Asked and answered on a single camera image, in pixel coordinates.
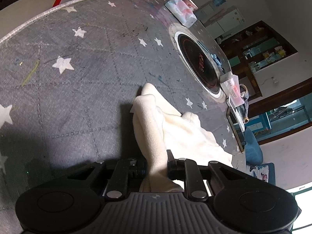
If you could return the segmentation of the cream white garment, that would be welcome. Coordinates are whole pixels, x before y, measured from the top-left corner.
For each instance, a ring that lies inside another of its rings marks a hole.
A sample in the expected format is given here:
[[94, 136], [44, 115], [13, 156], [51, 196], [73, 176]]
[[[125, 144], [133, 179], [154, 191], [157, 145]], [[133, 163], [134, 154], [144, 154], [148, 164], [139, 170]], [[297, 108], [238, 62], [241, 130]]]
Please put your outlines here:
[[168, 177], [168, 155], [191, 159], [198, 165], [218, 161], [232, 165], [232, 155], [217, 143], [212, 132], [201, 127], [199, 117], [180, 113], [150, 83], [133, 101], [133, 127], [137, 144], [147, 161], [147, 174], [140, 192], [182, 192], [183, 185]]

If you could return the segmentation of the blue sofa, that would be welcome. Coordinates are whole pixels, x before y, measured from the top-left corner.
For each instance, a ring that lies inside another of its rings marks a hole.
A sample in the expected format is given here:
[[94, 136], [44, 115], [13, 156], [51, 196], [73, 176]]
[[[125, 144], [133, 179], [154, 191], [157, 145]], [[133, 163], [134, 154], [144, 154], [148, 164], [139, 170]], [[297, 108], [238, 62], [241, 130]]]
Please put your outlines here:
[[276, 170], [273, 163], [263, 162], [263, 152], [256, 140], [256, 137], [249, 128], [245, 128], [244, 132], [245, 139], [245, 158], [246, 165], [257, 166], [257, 165], [268, 165], [269, 166], [269, 182], [272, 185], [276, 184]]

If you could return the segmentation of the patterned cushion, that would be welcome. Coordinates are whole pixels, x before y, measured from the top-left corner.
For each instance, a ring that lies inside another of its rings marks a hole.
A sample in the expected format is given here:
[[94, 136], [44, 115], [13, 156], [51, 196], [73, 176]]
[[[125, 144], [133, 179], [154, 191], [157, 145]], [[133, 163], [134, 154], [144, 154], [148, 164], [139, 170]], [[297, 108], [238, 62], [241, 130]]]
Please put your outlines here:
[[269, 182], [269, 166], [268, 165], [257, 165], [251, 166], [246, 165], [246, 173], [254, 178]]

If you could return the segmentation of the blue crumpled clothing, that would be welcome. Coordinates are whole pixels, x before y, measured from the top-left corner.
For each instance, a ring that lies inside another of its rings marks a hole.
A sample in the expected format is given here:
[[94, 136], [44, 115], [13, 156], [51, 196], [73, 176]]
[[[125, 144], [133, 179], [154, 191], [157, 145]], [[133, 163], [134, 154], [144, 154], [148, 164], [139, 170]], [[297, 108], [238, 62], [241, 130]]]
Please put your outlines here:
[[240, 90], [241, 98], [244, 101], [243, 105], [240, 106], [240, 110], [241, 110], [242, 117], [243, 117], [243, 123], [246, 124], [246, 123], [249, 122], [249, 117], [248, 117], [248, 111], [249, 111], [249, 103], [248, 103], [249, 91], [248, 91], [247, 87], [244, 84], [242, 84], [242, 83], [239, 85], [239, 90]]

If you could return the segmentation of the pink white tissue box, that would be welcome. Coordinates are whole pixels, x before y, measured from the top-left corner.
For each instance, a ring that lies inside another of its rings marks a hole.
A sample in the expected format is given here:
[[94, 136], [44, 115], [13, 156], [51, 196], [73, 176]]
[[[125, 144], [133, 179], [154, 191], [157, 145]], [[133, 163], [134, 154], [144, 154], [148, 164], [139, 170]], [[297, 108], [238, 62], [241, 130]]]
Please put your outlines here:
[[221, 88], [227, 96], [229, 96], [234, 107], [243, 105], [244, 100], [241, 97], [241, 92], [239, 88], [238, 76], [232, 74], [232, 72], [227, 72], [220, 77]]

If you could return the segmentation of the round black induction cooktop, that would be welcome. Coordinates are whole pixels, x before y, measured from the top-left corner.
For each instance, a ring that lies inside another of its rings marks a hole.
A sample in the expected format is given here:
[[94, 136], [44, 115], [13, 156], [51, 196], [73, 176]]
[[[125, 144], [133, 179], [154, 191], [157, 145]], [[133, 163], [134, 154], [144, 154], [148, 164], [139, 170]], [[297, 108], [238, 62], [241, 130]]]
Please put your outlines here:
[[200, 41], [210, 53], [214, 53], [219, 57], [226, 74], [231, 71], [230, 63], [217, 42], [202, 27], [191, 29], [179, 23], [173, 23], [168, 31], [172, 44], [189, 73], [194, 77], [196, 84], [200, 85], [203, 92], [207, 93], [212, 99], [218, 103], [224, 103], [226, 94], [220, 85], [220, 77], [224, 73], [219, 69], [212, 57], [197, 43], [197, 41]]

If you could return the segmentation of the blue small clip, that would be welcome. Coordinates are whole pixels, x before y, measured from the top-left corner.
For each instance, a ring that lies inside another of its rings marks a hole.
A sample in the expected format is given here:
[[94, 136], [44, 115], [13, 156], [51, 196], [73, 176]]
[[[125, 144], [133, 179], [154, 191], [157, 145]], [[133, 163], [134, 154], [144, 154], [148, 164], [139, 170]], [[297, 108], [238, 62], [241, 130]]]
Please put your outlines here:
[[204, 49], [204, 50], [208, 53], [209, 56], [212, 57], [212, 59], [213, 59], [213, 60], [215, 61], [215, 63], [218, 65], [219, 69], [220, 69], [223, 73], [225, 73], [225, 70], [224, 70], [224, 68], [222, 67], [222, 62], [221, 62], [221, 60], [219, 59], [219, 57], [218, 57], [216, 54], [214, 54], [214, 53], [210, 53], [210, 51], [209, 51], [200, 41], [197, 41], [197, 43], [199, 44], [199, 46], [200, 46], [202, 49]]

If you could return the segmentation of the dark wooden side table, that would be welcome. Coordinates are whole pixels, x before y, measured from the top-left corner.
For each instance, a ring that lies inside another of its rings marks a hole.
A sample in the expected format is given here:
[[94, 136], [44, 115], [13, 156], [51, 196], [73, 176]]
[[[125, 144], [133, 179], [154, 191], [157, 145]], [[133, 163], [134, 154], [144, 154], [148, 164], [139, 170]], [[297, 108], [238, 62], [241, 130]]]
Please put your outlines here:
[[221, 42], [219, 46], [229, 61], [232, 59], [238, 61], [238, 64], [231, 66], [232, 72], [236, 74], [240, 80], [247, 77], [247, 81], [251, 85], [249, 88], [249, 100], [255, 100], [263, 95], [255, 75], [249, 67], [251, 59], [248, 58], [248, 55], [244, 54], [247, 50], [245, 46], [250, 44], [251, 40], [251, 36], [235, 34]]

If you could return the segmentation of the water dispenser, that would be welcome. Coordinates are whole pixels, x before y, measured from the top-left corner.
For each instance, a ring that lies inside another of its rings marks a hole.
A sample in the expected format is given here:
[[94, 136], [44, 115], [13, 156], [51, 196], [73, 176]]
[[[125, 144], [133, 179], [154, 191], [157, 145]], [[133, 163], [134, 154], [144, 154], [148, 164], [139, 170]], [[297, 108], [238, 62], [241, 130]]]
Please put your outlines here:
[[211, 0], [206, 2], [205, 4], [199, 6], [199, 8], [195, 11], [195, 15], [199, 21], [207, 20], [210, 16], [212, 16], [218, 7], [224, 4], [226, 0]]

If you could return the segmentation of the white refrigerator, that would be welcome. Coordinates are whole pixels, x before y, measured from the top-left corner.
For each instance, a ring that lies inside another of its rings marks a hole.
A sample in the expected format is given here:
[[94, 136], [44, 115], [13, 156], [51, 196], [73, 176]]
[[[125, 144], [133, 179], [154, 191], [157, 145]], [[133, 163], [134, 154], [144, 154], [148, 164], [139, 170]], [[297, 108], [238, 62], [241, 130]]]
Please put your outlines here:
[[204, 23], [205, 29], [215, 39], [243, 24], [245, 19], [236, 7], [222, 10]]

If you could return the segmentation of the soft tissue pack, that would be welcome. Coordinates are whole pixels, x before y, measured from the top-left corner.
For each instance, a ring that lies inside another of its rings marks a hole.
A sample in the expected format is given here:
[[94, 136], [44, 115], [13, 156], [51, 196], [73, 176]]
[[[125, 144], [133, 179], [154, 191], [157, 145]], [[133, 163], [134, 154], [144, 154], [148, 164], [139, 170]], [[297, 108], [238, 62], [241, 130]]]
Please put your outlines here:
[[195, 14], [183, 0], [169, 0], [165, 3], [165, 7], [187, 28], [197, 21]]

